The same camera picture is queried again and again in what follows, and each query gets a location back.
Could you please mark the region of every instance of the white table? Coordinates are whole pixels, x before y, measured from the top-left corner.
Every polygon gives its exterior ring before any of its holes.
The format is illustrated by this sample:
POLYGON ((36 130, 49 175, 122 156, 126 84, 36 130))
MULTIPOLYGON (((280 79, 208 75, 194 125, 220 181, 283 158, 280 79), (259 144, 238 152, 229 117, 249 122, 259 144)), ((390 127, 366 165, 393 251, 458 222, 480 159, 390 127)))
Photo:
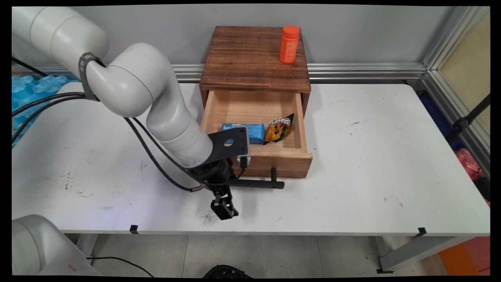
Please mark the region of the white table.
MULTIPOLYGON (((181 90, 200 122, 198 85, 181 90)), ((490 235, 490 209, 409 86, 313 84, 305 127, 308 176, 279 179, 284 190, 232 188, 240 215, 220 221, 212 193, 169 183, 123 118, 68 101, 12 151, 12 219, 40 214, 65 233, 379 236, 384 270, 490 235), (419 227, 424 236, 389 246, 419 227)), ((195 186, 146 142, 174 179, 195 186)))

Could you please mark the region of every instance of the blue packaging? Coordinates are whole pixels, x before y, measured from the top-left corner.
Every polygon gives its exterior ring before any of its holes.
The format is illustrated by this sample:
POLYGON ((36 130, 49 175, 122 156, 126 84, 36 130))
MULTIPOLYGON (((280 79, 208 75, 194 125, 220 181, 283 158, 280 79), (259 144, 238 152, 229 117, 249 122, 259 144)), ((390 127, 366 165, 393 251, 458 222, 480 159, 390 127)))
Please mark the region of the blue packaging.
MULTIPOLYGON (((48 97, 56 94, 59 89, 67 84, 68 82, 78 82, 78 80, 68 80, 65 76, 46 76, 40 80, 34 79, 32 76, 13 76, 12 77, 12 111, 17 108, 34 102, 38 99, 48 97)), ((49 101, 31 107, 13 118, 13 133, 18 130, 21 124, 23 124, 26 119, 41 107, 49 104, 49 101)), ((25 134, 28 128, 35 122, 32 119, 30 123, 25 127, 23 132, 19 137, 12 143, 12 148, 18 143, 21 137, 25 134)))
MULTIPOLYGON (((265 125, 264 124, 243 124, 243 123, 223 123, 222 130, 239 127, 245 125, 249 129, 249 141, 251 144, 263 144, 265 138, 265 125)), ((225 144, 233 143, 232 140, 227 140, 225 144)))

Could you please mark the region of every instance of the snack bag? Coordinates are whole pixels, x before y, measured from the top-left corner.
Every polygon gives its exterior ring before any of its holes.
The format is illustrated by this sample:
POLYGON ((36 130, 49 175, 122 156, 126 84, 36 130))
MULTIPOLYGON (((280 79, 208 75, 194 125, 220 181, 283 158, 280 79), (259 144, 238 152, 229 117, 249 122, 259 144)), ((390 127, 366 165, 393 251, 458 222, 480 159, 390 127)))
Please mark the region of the snack bag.
POLYGON ((271 141, 277 143, 279 141, 282 141, 285 137, 287 137, 292 131, 293 119, 294 119, 294 113, 288 115, 285 118, 275 119, 268 126, 268 130, 266 132, 263 145, 266 145, 271 141))

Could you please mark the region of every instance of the drawer handle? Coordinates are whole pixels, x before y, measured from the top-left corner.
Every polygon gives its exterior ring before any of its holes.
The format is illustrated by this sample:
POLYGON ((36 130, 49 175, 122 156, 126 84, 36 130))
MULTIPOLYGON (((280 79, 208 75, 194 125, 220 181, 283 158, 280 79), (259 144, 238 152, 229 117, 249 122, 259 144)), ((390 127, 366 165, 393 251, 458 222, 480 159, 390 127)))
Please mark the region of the drawer handle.
POLYGON ((249 179, 238 179, 232 182, 230 186, 234 187, 249 187, 249 188, 268 188, 268 189, 283 189, 285 183, 283 181, 277 181, 277 168, 272 168, 272 180, 249 180, 249 179))

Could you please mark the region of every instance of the floor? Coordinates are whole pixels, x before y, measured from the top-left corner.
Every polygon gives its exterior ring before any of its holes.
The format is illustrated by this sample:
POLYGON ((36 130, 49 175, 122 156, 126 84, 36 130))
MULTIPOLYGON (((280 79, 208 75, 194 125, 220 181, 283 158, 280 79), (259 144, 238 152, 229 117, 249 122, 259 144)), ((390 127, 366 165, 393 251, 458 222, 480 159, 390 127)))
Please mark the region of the floor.
MULTIPOLYGON (((201 278, 218 264, 253 278, 448 275, 438 255, 393 274, 377 274, 373 237, 101 234, 94 256, 129 260, 155 277, 201 278)), ((93 266, 103 275, 146 276, 113 259, 96 260, 93 266)))

